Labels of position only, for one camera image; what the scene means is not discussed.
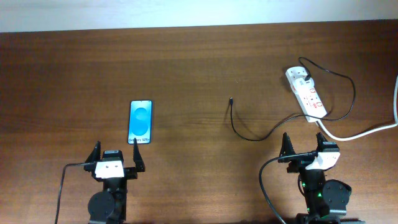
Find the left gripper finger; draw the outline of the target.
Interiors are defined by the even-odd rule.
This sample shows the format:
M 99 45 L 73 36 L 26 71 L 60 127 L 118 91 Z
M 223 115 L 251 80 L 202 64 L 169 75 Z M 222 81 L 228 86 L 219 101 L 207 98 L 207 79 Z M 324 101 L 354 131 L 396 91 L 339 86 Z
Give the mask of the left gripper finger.
M 133 162 L 136 165 L 136 169 L 144 170 L 145 164 L 144 164 L 143 158 L 141 156 L 141 153 L 139 152 L 139 147 L 138 147 L 138 143 L 136 140 L 134 140 L 133 145 L 134 145 L 133 146 Z
M 97 141 L 94 149 L 90 153 L 90 155 L 87 157 L 85 163 L 95 163 L 98 162 L 101 158 L 101 142 Z

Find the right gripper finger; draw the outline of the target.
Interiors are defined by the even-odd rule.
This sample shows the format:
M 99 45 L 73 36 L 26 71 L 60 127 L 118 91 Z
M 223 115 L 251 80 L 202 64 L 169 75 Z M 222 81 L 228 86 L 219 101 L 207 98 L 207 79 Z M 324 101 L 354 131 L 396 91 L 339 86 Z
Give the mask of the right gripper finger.
M 317 152 L 323 152 L 327 148 L 328 140 L 326 139 L 326 137 L 324 137 L 324 135 L 322 133 L 317 133 L 316 137 L 317 137 L 317 148 L 316 148 L 316 151 Z
M 287 133 L 282 135 L 282 145 L 279 153 L 279 157 L 288 158 L 289 156 L 295 155 L 295 151 Z

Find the blue screen Galaxy smartphone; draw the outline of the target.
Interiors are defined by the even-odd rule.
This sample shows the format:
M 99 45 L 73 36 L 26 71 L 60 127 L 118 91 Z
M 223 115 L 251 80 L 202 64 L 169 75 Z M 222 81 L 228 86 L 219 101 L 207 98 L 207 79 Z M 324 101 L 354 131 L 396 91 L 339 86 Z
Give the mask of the blue screen Galaxy smartphone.
M 134 144 L 150 144 L 152 130 L 152 108 L 151 100 L 135 100 L 130 103 L 129 130 L 127 142 Z

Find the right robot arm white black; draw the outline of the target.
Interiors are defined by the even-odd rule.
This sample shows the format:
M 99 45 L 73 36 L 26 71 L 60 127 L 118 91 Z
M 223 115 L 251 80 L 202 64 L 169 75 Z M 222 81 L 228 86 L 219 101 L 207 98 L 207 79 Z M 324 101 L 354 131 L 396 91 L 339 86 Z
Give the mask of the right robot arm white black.
M 359 219 L 344 219 L 352 188 L 335 179 L 326 179 L 325 172 L 336 165 L 340 157 L 337 143 L 317 133 L 317 148 L 297 154 L 287 133 L 283 134 L 278 162 L 287 163 L 288 173 L 298 173 L 298 185 L 305 198 L 307 213 L 296 216 L 297 223 L 363 223 Z

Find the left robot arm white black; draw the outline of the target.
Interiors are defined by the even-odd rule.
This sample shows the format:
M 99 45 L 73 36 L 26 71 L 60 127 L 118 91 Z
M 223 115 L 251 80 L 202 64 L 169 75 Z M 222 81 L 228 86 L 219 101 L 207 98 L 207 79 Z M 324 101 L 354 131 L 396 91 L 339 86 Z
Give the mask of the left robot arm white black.
M 84 170 L 103 184 L 103 189 L 88 202 L 89 224 L 124 223 L 127 181 L 137 179 L 138 173 L 146 171 L 137 140 L 133 140 L 134 167 L 124 167 L 123 152 L 120 150 L 101 152 L 100 142 L 96 143 L 85 162 Z

